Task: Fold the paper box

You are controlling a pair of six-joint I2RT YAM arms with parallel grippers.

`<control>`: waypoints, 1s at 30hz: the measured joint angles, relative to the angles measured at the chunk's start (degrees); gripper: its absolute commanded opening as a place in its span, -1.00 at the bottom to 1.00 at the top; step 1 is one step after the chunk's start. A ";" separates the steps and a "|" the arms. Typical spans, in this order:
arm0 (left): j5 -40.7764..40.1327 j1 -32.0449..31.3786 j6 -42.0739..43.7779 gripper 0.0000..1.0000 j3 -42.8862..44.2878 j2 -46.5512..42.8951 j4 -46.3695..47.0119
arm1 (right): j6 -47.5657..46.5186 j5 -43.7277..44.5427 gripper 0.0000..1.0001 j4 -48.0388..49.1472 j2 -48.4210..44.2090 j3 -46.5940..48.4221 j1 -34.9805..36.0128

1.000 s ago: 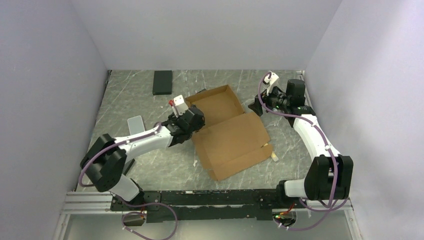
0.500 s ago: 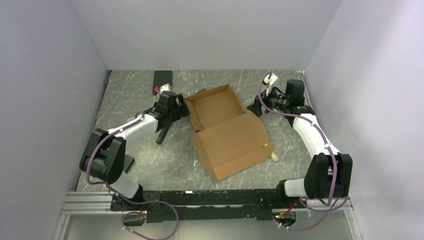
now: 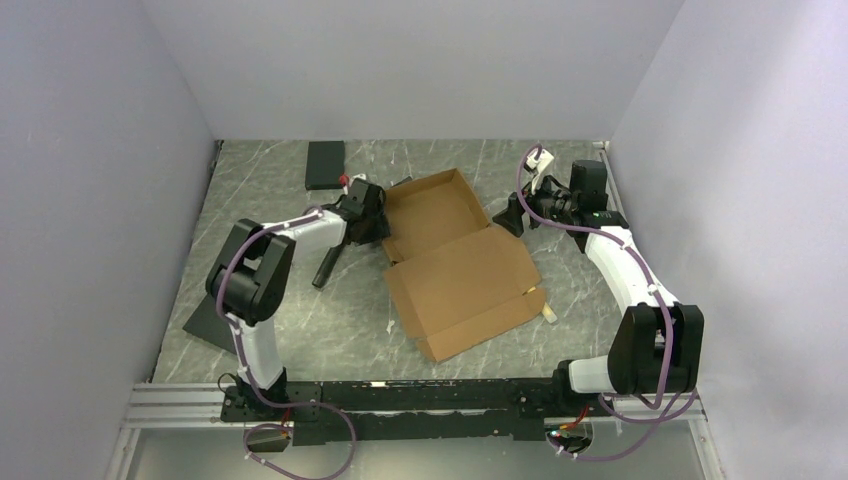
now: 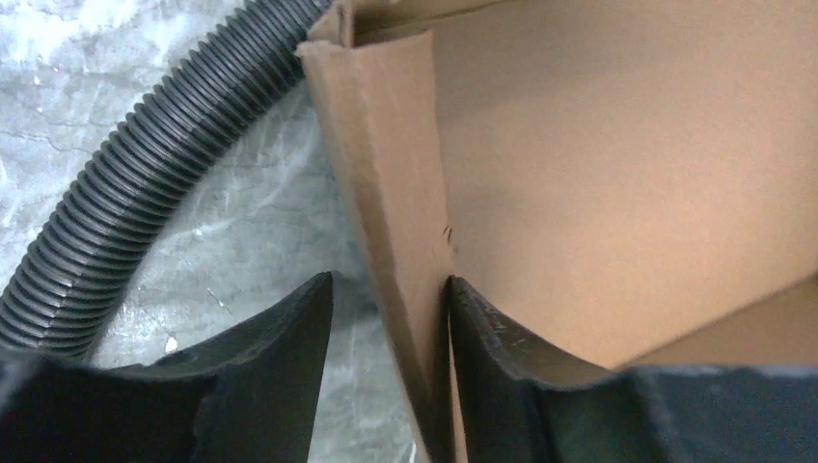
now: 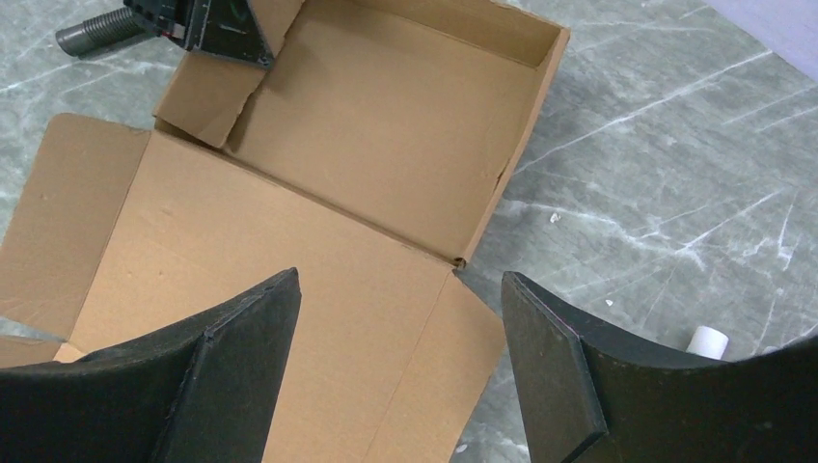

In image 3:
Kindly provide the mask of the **brown cardboard box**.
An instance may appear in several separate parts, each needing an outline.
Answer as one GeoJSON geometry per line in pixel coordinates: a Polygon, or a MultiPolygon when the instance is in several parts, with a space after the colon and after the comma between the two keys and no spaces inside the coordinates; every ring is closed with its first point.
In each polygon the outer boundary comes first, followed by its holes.
{"type": "Polygon", "coordinates": [[[520,326],[547,303],[524,243],[490,222],[457,169],[387,192],[382,242],[391,300],[406,336],[432,362],[520,326]]]}

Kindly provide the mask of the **yellow marker pen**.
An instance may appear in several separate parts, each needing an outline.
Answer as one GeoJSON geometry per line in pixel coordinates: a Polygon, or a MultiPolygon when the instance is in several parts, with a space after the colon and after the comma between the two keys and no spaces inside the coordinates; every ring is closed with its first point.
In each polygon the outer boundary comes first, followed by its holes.
{"type": "Polygon", "coordinates": [[[553,311],[553,309],[547,302],[544,303],[541,309],[541,315],[549,324],[553,324],[558,320],[557,314],[553,311]]]}

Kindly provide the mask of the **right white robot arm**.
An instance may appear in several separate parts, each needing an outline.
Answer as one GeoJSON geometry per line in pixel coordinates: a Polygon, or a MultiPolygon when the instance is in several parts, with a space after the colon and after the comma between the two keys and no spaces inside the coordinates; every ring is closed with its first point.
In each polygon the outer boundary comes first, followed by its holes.
{"type": "Polygon", "coordinates": [[[549,174],[552,163],[545,149],[522,159],[517,189],[493,220],[516,237],[539,226],[565,230],[601,273],[622,314],[607,354],[568,362],[567,378],[551,388],[553,406],[574,415],[592,393],[647,399],[694,391],[704,331],[701,310],[681,303],[647,265],[624,215],[608,205],[602,162],[574,162],[568,184],[549,174]]]}

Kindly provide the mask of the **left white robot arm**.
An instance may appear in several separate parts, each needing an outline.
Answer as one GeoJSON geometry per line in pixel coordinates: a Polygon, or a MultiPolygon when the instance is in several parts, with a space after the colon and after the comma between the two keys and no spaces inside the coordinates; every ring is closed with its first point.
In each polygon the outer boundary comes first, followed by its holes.
{"type": "Polygon", "coordinates": [[[313,279],[322,288],[349,245],[387,238],[386,190],[364,176],[345,182],[340,197],[311,206],[294,218],[259,223],[238,220],[206,281],[216,313],[228,325],[239,378],[254,386],[248,407],[264,420],[287,406],[286,368],[276,345],[272,317],[282,304],[292,265],[315,251],[325,256],[313,279]]]}

